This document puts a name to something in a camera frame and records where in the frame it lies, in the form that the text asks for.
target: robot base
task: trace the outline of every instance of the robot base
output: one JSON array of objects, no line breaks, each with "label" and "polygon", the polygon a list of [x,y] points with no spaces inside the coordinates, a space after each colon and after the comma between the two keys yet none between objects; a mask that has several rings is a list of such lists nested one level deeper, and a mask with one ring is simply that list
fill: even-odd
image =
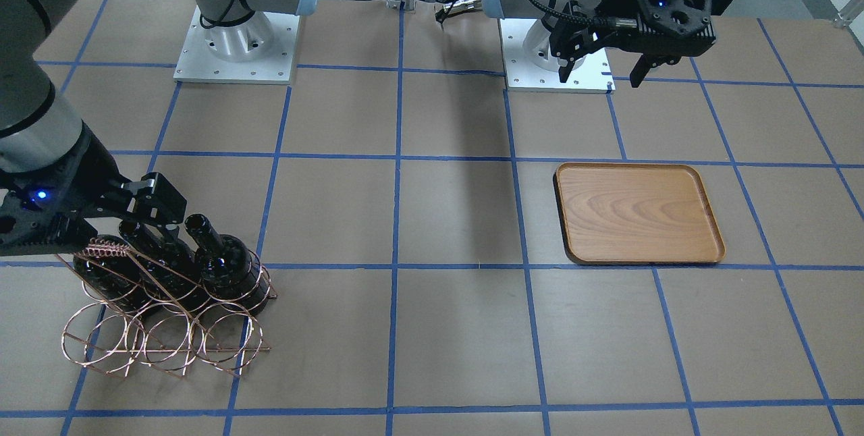
[{"label": "robot base", "polygon": [[567,83],[558,73],[538,67],[525,55],[522,42],[537,19],[499,19],[501,49],[507,73],[507,88],[518,92],[576,92],[577,94],[611,94],[615,80],[605,49],[585,57],[570,74]]},{"label": "robot base", "polygon": [[300,17],[273,12],[265,14],[277,37],[272,52],[253,61],[225,61],[207,49],[205,30],[198,24],[200,11],[195,8],[173,79],[177,82],[290,85],[296,67],[294,51]]}]

